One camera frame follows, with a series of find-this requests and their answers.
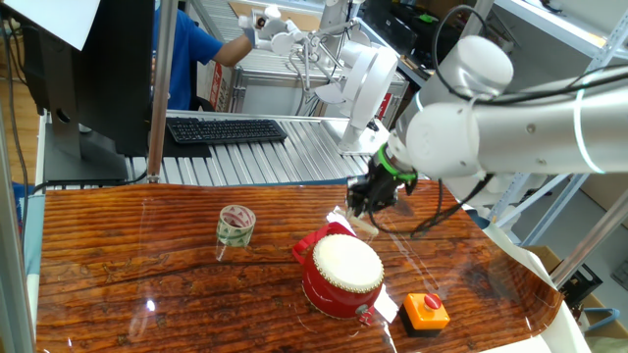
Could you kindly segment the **operator gloved hand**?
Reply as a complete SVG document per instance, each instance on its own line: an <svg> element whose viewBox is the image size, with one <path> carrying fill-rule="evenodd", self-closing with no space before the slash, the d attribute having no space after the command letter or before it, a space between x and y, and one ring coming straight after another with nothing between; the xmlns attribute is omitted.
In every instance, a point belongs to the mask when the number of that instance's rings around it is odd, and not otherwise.
<svg viewBox="0 0 628 353"><path fill-rule="evenodd" d="M258 48L259 34L256 28L256 16L239 16L238 25L243 30L244 35L249 39L253 49Z"/></svg>

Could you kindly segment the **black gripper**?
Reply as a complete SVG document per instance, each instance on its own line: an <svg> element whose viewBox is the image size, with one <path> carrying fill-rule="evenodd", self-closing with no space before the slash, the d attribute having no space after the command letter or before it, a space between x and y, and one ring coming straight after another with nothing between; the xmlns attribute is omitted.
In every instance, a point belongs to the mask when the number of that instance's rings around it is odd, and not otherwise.
<svg viewBox="0 0 628 353"><path fill-rule="evenodd" d="M382 162L378 156L373 156L368 163L366 176L351 176L347 179L347 211L352 216L361 216L367 205L368 212L378 213L396 204L400 186L404 187L407 195L411 195L416 185L416 171L399 171L387 160Z"/></svg>

